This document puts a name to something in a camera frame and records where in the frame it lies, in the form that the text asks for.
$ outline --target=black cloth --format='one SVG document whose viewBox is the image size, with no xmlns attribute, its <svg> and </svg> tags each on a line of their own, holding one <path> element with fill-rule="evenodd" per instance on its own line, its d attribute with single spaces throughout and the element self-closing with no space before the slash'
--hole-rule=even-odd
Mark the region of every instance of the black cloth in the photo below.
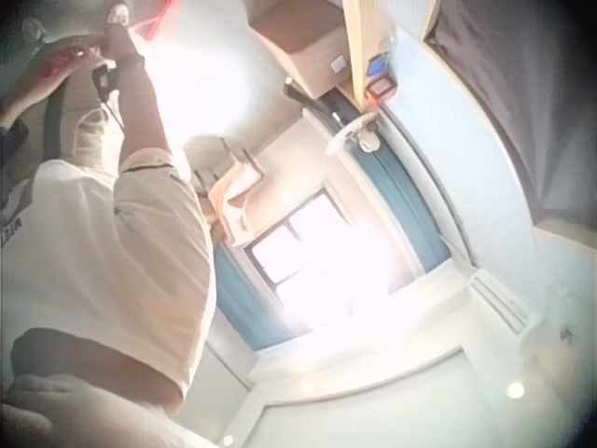
<svg viewBox="0 0 597 448">
<path fill-rule="evenodd" d="M 485 108 L 534 219 L 557 216 L 597 229 L 595 30 L 586 32 L 578 19 L 583 10 L 594 17 L 588 4 L 441 2 L 428 43 Z"/>
<path fill-rule="evenodd" d="M 29 130 L 27 126 L 21 121 L 16 120 L 10 129 L 0 128 L 0 167 L 4 165 L 14 156 L 17 150 L 21 147 Z"/>
</svg>

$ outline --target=light fixture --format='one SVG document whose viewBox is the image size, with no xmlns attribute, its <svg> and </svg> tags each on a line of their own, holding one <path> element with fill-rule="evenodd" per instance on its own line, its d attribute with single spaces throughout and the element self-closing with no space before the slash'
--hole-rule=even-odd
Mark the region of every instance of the light fixture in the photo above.
<svg viewBox="0 0 597 448">
<path fill-rule="evenodd" d="M 521 399 L 524 395 L 524 385 L 520 381 L 515 381 L 507 387 L 507 395 L 511 399 Z"/>
<path fill-rule="evenodd" d="M 231 446 L 234 443 L 234 438 L 232 436 L 224 436 L 222 439 L 222 445 L 224 446 Z"/>
</svg>

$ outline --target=window frame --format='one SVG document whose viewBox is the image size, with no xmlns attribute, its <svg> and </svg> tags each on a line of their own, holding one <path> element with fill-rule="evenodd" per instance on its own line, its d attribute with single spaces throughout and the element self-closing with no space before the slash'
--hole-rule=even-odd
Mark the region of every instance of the window frame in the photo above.
<svg viewBox="0 0 597 448">
<path fill-rule="evenodd" d="M 270 288 L 271 293 L 278 300 L 280 300 L 280 298 L 278 297 L 278 293 L 276 292 L 277 287 L 280 286 L 285 281 L 289 280 L 290 278 L 294 277 L 296 274 L 298 274 L 300 272 L 300 270 L 296 271 L 295 273 L 291 273 L 290 275 L 284 277 L 283 279 L 279 280 L 278 282 L 274 282 L 270 279 L 270 276 L 266 273 L 265 268 L 263 268 L 261 266 L 261 263 L 259 263 L 259 261 L 257 260 L 257 257 L 253 254 L 253 248 L 256 245 L 258 245 L 259 243 L 261 243 L 263 240 L 265 240 L 272 233 L 274 233 L 275 231 L 280 229 L 281 227 L 286 227 L 288 229 L 288 231 L 290 231 L 292 236 L 294 236 L 296 238 L 297 241 L 299 241 L 299 242 L 302 241 L 302 238 L 300 238 L 299 233 L 295 230 L 294 226 L 290 222 L 290 218 L 292 218 L 292 216 L 294 216 L 297 212 L 304 209 L 307 205 L 309 205 L 310 203 L 315 201 L 320 196 L 326 196 L 329 203 L 332 205 L 332 207 L 334 207 L 334 210 L 336 210 L 336 213 L 338 213 L 338 216 L 346 224 L 349 224 L 348 219 L 341 212 L 340 208 L 338 207 L 338 204 L 334 201 L 332 196 L 329 194 L 329 191 L 325 187 L 322 187 L 319 190 L 317 190 L 315 193 L 313 193 L 309 197 L 307 197 L 307 199 L 302 201 L 297 207 L 293 208 L 282 219 L 278 220 L 277 222 L 275 222 L 274 224 L 269 226 L 255 240 L 253 240 L 249 245 L 247 245 L 244 248 L 244 254 L 251 260 L 251 264 L 253 264 L 253 267 L 257 270 L 257 272 L 259 273 L 259 275 L 261 276 L 263 281 Z"/>
</svg>

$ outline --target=blue curtain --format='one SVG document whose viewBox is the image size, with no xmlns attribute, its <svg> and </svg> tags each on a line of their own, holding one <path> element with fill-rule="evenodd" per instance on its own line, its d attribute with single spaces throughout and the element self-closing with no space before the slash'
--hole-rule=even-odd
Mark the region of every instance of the blue curtain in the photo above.
<svg viewBox="0 0 597 448">
<path fill-rule="evenodd" d="M 354 106 L 340 93 L 332 91 L 325 98 L 349 121 L 359 116 Z M 316 115 L 334 133 L 340 130 L 339 124 L 331 117 Z M 448 259 L 450 252 L 439 238 L 437 224 L 421 193 L 395 152 L 381 137 L 380 140 L 382 146 L 375 152 L 367 154 L 360 147 L 354 147 L 350 153 L 392 210 L 428 273 Z"/>
<path fill-rule="evenodd" d="M 222 245 L 215 250 L 214 264 L 217 307 L 253 350 L 299 336 L 259 298 L 250 280 Z"/>
</svg>

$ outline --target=bright window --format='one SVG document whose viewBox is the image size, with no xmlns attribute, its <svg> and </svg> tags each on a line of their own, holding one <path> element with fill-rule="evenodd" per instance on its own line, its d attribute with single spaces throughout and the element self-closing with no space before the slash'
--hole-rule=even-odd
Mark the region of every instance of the bright window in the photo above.
<svg viewBox="0 0 597 448">
<path fill-rule="evenodd" d="M 245 250 L 285 310 L 315 328 L 387 293 L 387 242 L 378 242 L 322 189 Z"/>
</svg>

